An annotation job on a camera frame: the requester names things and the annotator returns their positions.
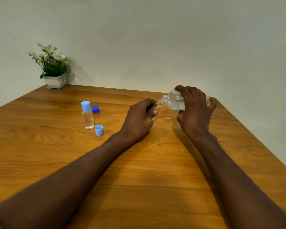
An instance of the bottle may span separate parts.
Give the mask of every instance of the bottle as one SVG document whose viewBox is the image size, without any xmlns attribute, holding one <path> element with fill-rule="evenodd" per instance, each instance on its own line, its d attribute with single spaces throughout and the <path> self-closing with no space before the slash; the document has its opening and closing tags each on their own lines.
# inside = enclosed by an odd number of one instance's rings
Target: bottle
<svg viewBox="0 0 286 229">
<path fill-rule="evenodd" d="M 163 103 L 166 103 L 172 110 L 185 110 L 184 99 L 181 93 L 175 89 L 171 90 L 167 95 L 164 95 L 161 100 L 158 100 L 152 110 L 157 110 L 159 113 Z M 206 105 L 209 106 L 210 103 L 210 98 L 206 95 Z"/>
<path fill-rule="evenodd" d="M 82 108 L 83 108 L 83 117 L 84 117 L 84 123 L 86 129 L 93 129 L 94 128 L 94 119 L 93 119 L 93 113 L 91 110 L 90 102 L 89 101 L 83 101 L 82 102 Z"/>
</svg>

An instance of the wooden table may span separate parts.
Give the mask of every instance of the wooden table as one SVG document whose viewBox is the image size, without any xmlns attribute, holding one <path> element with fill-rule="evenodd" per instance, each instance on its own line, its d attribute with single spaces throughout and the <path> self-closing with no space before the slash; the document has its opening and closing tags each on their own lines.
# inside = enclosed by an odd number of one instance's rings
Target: wooden table
<svg viewBox="0 0 286 229">
<path fill-rule="evenodd" d="M 0 107 L 0 202 L 101 145 L 119 131 L 131 104 L 162 93 L 67 85 L 40 87 Z M 86 130 L 80 102 L 100 106 Z M 206 166 L 166 106 L 150 134 L 122 154 L 67 228 L 226 228 Z M 210 131 L 226 152 L 286 211 L 286 166 L 218 103 Z"/>
</svg>

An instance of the hand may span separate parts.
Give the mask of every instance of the hand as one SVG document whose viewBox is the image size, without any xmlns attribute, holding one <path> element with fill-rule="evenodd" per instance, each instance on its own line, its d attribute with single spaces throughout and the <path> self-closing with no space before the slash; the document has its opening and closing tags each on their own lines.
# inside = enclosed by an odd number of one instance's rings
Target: hand
<svg viewBox="0 0 286 229">
<path fill-rule="evenodd" d="M 185 110 L 180 111 L 177 120 L 182 130 L 190 139 L 195 139 L 209 132 L 209 124 L 213 111 L 216 108 L 217 100 L 210 97 L 211 104 L 206 105 L 206 94 L 195 87 L 176 88 L 184 98 Z"/>
<path fill-rule="evenodd" d="M 153 126 L 153 117 L 158 114 L 151 111 L 155 104 L 155 100 L 145 99 L 130 106 L 120 132 L 132 143 L 143 139 Z"/>
</svg>

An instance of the person's left arm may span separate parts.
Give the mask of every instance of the person's left arm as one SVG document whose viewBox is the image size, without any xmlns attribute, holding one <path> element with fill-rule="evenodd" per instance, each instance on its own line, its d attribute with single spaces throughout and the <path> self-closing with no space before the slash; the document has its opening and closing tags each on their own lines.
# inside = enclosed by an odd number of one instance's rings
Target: person's left arm
<svg viewBox="0 0 286 229">
<path fill-rule="evenodd" d="M 157 112 L 145 99 L 130 107 L 121 130 L 103 145 L 0 204 L 1 229 L 62 228 L 108 166 L 147 135 Z"/>
</svg>

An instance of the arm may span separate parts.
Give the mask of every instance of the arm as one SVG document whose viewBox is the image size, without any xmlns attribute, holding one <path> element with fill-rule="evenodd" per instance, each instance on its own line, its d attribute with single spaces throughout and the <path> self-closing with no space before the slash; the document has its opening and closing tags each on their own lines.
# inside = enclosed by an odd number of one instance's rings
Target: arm
<svg viewBox="0 0 286 229">
<path fill-rule="evenodd" d="M 103 145 L 2 202 L 1 229 L 62 228 L 107 167 L 148 133 L 157 113 L 146 109 L 155 103 L 131 106 L 121 131 Z"/>
<path fill-rule="evenodd" d="M 182 130 L 202 155 L 219 190 L 233 228 L 284 228 L 286 213 L 279 208 L 229 157 L 209 133 L 216 100 L 193 87 L 177 86 L 184 97 L 185 111 L 177 116 Z"/>
</svg>

